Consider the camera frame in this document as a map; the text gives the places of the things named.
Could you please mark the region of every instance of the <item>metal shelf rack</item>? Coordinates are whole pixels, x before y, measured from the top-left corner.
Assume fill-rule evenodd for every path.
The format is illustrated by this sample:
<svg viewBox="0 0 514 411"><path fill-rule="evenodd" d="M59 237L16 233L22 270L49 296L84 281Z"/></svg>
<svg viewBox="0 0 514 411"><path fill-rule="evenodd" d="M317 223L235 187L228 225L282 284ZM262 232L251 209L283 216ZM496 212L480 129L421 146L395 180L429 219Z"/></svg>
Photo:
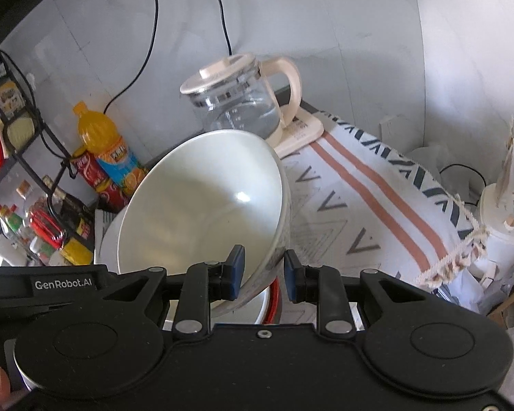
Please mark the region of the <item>metal shelf rack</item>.
<svg viewBox="0 0 514 411"><path fill-rule="evenodd" d="M71 178L75 178L76 171L72 169L70 159L72 159L69 151L67 151L66 148L64 148L61 141L55 136L55 134L51 131L50 127L44 122L44 119L41 116L40 111L38 110L38 107L36 107L33 103L33 92L32 89L29 86L28 81L26 80L25 76L17 68L17 65L11 62L9 59L9 56L5 54L3 51L0 50L0 61L4 64L5 67L5 76L9 78L12 82L14 82L18 89L21 92L21 95L25 101L25 110L18 111L15 113L10 119L7 118L7 116L4 114L4 112L0 108L0 119L4 123L4 129L3 129L3 137L4 137L4 143L6 145L6 148L8 149L8 152L10 154L10 157L4 161L3 166L0 168L0 181L4 178L4 176L11 170L11 168L15 165L15 163L19 163L25 171L29 174L29 176L36 182L36 184L46 193L48 196L48 209L50 211L50 214L53 216L57 224L62 228L63 233L66 237L66 239L69 239L71 237L75 237L78 241L80 241L81 244L83 244L87 249L90 251L94 251L95 246L89 242L87 239L80 236L76 230L74 230L69 224L67 224L65 221L63 221L57 211L53 208L52 204L52 194L55 192L55 189L59 185L59 182L61 178L64 175L64 172L68 169L69 170L69 176ZM16 77L16 75L12 71L12 67L17 71L19 74L19 77ZM30 118L33 121L34 124L34 135L31 137L31 139L19 150L16 150L15 147L11 144L9 137L8 137L8 128L10 125L17 119L19 119L20 116L29 114ZM26 159L23 157L23 154L27 151L27 149L31 146L31 144L34 143L36 138L38 136L41 136L43 134L46 134L54 143L54 145L59 149L59 152L65 156L65 159L61 163L61 170L55 177L52 186L49 188L44 181L38 176L38 174L33 170L33 168L30 166L30 164L26 161Z"/></svg>

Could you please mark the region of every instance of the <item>orange bottle cap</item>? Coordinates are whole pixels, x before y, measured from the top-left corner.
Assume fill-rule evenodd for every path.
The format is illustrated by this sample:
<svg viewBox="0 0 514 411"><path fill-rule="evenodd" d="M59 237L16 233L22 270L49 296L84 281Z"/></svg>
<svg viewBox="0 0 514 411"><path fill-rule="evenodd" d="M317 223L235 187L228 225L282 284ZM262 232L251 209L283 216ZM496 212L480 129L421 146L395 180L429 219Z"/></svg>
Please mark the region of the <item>orange bottle cap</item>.
<svg viewBox="0 0 514 411"><path fill-rule="evenodd" d="M80 100L76 105L74 105L72 111L74 111L74 113L77 116L81 116L82 114L88 111L88 106L85 104L83 100Z"/></svg>

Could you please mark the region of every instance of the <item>black cable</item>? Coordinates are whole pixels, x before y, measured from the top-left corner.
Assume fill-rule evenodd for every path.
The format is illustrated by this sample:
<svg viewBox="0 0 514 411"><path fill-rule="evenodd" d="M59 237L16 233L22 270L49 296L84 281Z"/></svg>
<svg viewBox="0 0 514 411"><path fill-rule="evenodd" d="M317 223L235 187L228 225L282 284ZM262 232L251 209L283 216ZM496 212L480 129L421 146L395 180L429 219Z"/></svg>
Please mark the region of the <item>black cable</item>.
<svg viewBox="0 0 514 411"><path fill-rule="evenodd" d="M217 1L219 2L219 10L221 11L221 24L223 26L223 32L225 33L226 45L229 48L229 56L231 56L232 55L232 47L230 45L229 34L226 30L225 10L223 9L223 6L222 6L222 0L217 0Z"/></svg>
<svg viewBox="0 0 514 411"><path fill-rule="evenodd" d="M147 53L147 56L145 58L145 61L143 62L143 66L141 66L141 69L139 70L139 72L137 73L137 75L135 76L135 78L129 83L129 85L127 85L122 91L120 91L118 94L116 94L111 100L110 102L107 103L107 106L105 106L105 109L103 110L103 113L106 114L107 113L107 110L108 108L110 107L110 105L118 98L120 97L122 94L124 94L127 90L130 89L130 87L132 87L132 85L137 82L137 79L139 78L139 76L143 73L143 71L145 70L145 67L148 63L148 59L151 58L151 54L152 54L152 49L154 48L154 40L156 38L156 27L158 26L158 0L155 0L155 22L154 22L154 27L152 28L152 38L151 38L151 45L150 47L148 48L148 53Z"/></svg>
<svg viewBox="0 0 514 411"><path fill-rule="evenodd" d="M468 168L469 170L472 170L474 173L476 173L478 176L480 176L480 178L482 178L482 181L484 182L484 188L487 187L486 178L484 178L484 176L478 170L476 170L475 168L472 168L472 167L470 167L468 165L465 165L465 164L450 164L447 167L442 168L440 170L440 174L442 174L442 172L447 170L448 168L455 167L455 166L463 167L463 168Z"/></svg>
<svg viewBox="0 0 514 411"><path fill-rule="evenodd" d="M36 98L34 96L34 90L32 89L32 86L30 85L30 83L28 82L28 79L27 77L23 74L23 72L21 71L21 69L19 68L19 66L17 66L17 63L15 63L15 61L11 58L11 56L4 50L0 49L0 54L4 57L6 57L8 59L8 61L12 64L12 66L15 68L15 71L17 71L17 73L21 76L21 78L23 79L23 81L25 82L25 85L27 86L29 92L30 92L30 98L32 100L32 106L34 108L34 110L36 111L35 113L35 117L36 117L36 122L38 122L38 134L40 136L40 139L42 140L42 143L44 144L44 147L46 147L48 149L48 151L55 157L57 157L58 159L61 159L63 161L67 160L67 161L70 161L70 157L67 157L67 156L64 156L64 155L60 155L60 154L57 154L55 151L53 151L51 149L51 147L48 145L48 143L46 142L45 138L44 138L44 128L42 127L42 124L40 122L40 114L39 114L39 110L38 110L38 107L36 106ZM73 171L71 169L71 166L69 165L68 166L68 170L69 170L69 176L74 179L76 177L76 173L77 171Z"/></svg>

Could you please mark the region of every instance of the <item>patterned tablecloth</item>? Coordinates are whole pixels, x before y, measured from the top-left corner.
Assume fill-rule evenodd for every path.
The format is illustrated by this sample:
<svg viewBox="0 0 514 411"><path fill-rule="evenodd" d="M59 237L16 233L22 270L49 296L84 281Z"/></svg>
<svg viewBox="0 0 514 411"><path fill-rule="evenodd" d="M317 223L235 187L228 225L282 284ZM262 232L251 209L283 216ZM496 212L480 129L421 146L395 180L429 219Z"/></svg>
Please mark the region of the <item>patterned tablecloth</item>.
<svg viewBox="0 0 514 411"><path fill-rule="evenodd" d="M282 162L292 193L291 247L303 264L347 276L371 267L420 287L452 280L484 251L486 234L430 173L377 138L327 113L325 133ZM282 323L314 320L291 304Z"/></svg>

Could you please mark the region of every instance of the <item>black shelf bar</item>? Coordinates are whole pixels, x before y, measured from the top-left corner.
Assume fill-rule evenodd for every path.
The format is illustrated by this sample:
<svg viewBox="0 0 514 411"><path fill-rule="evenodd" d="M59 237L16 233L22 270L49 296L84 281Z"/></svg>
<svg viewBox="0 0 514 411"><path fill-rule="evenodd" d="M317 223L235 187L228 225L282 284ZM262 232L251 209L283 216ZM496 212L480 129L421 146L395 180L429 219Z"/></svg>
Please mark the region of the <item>black shelf bar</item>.
<svg viewBox="0 0 514 411"><path fill-rule="evenodd" d="M35 131L34 131L34 135L28 140L28 142L25 145L23 145L23 147L17 152L17 154L25 153L28 150L28 148L37 139L38 133L39 133L39 130L36 127ZM7 176L7 174L14 167L16 162L17 162L17 160L13 157L13 153L12 153L12 155L8 159L4 159L4 163L0 167L0 182L2 181L2 179L4 179L4 177Z"/></svg>
<svg viewBox="0 0 514 411"><path fill-rule="evenodd" d="M52 195L55 192L55 189L57 188L59 181L63 177L63 174L67 168L69 168L69 176L71 178L76 177L76 172L74 170L71 170L71 162L70 159L72 158L70 153L67 151L66 148L64 148L61 141L55 136L55 134L51 131L50 127L44 122L44 119L42 118L40 111L34 104L32 103L32 98L27 97L27 93L25 89L23 89L22 85L19 84L19 80L16 78L16 76L11 71L11 68L8 66L8 61L6 60L6 57L4 54L0 51L0 60L2 63L4 63L6 75L7 77L12 80L20 90L23 99L25 100L25 110L20 110L17 113L15 113L14 116L12 116L10 119L7 118L7 116L4 114L4 112L0 109L0 119L4 123L4 129L3 129L3 137L4 137L4 143L6 145L6 148L8 149L8 152L10 154L10 157L8 160L11 160L11 166L7 171L11 169L11 167L15 164L15 162L19 162L19 164L25 169L25 171L29 174L29 176L36 182L36 184L43 190L43 192L48 196L48 209L53 216L53 218L57 221L59 226L62 228L63 233L65 235L65 241L68 239L75 237L78 241L80 241L81 244L83 244L88 250L94 251L95 246L91 244L87 239L82 237L80 234L77 233L76 230L74 230L69 224L64 222L61 217L59 216L59 213L55 211L55 208L52 203ZM16 68L17 72L20 73L21 78L23 79L25 85L29 87L29 83L26 81L25 76L22 74L22 72L13 64ZM31 137L31 139L19 150L16 150L15 147L11 144L9 137L8 137L8 127L16 120L19 119L20 116L28 114L30 118L32 119L34 123L34 135ZM61 170L59 171L58 175L55 177L52 187L48 187L44 181L38 176L38 174L33 170L33 168L30 166L30 164L25 160L23 157L23 154L27 151L29 146L36 140L36 138L42 134L46 133L50 139L53 141L53 143L59 148L61 153L66 157L63 162L61 163Z"/></svg>

